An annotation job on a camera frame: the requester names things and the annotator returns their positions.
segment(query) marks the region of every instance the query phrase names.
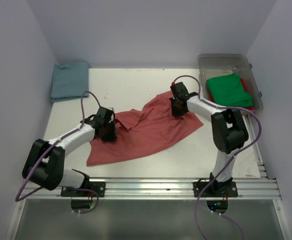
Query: blue towel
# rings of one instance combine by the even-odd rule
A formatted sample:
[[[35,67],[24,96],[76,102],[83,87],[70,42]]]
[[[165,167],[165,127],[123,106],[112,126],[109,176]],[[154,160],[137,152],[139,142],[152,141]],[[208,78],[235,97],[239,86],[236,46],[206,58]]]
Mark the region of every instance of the blue towel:
[[[50,100],[52,103],[81,98],[88,91],[87,62],[75,62],[64,66],[54,66]]]

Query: white table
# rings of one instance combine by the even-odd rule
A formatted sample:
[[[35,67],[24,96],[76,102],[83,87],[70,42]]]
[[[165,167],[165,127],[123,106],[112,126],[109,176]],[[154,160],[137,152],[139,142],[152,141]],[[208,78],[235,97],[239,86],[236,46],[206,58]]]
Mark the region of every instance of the white table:
[[[141,110],[157,94],[170,90],[171,82],[180,75],[199,76],[198,69],[109,69],[89,70],[89,90],[104,107],[115,112]],[[182,78],[189,92],[198,91],[191,78]],[[92,97],[84,99],[86,117],[96,113]],[[45,140],[64,134],[77,126],[82,117],[80,100],[54,103]],[[99,178],[207,178],[213,170],[217,149],[210,122],[198,116],[203,126],[174,146],[156,154],[134,160],[86,166],[91,145],[86,143],[65,159],[65,167]],[[260,178],[257,154],[249,148],[239,154],[234,164],[234,178]]]

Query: plastic bin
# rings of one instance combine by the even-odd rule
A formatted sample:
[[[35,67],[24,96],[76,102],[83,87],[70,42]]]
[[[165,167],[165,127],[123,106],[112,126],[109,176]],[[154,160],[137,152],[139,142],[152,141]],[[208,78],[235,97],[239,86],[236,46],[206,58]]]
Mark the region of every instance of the plastic bin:
[[[201,54],[198,56],[199,78],[204,98],[210,99],[207,80],[214,77],[238,74],[245,83],[246,91],[252,97],[253,111],[263,109],[261,93],[258,91],[251,65],[242,54]]]

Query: gray wall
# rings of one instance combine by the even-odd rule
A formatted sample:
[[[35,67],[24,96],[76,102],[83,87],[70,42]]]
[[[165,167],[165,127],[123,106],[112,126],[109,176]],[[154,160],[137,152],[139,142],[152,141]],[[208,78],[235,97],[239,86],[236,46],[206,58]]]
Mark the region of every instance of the gray wall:
[[[47,125],[54,63],[28,3],[0,0],[0,239],[28,151]]]
[[[56,59],[93,67],[197,67],[246,54],[276,0],[28,0]]]
[[[261,153],[292,229],[292,0],[278,0],[248,55],[264,110]]]

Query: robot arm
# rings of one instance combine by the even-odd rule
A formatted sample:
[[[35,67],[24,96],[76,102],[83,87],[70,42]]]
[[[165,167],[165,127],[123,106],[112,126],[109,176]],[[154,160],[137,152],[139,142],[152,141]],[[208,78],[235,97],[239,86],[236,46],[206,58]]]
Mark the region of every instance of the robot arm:
[[[213,141],[218,149],[215,167],[209,177],[213,179],[232,157],[234,151],[242,148],[249,138],[241,112],[236,109],[218,109],[215,103],[201,100],[196,92],[189,93],[182,82],[173,84],[170,89],[173,95],[170,102],[174,117],[192,112],[211,122]],[[217,189],[232,181],[234,162],[216,179]]]
[[[24,165],[23,178],[28,176],[43,153],[53,146],[44,156],[46,160],[39,163],[29,180],[47,190],[57,187],[90,188],[88,175],[74,169],[64,169],[65,158],[95,138],[101,138],[103,142],[115,141],[117,137],[114,116],[114,111],[100,107],[96,114],[87,117],[84,122],[65,134],[47,141],[36,140]]]

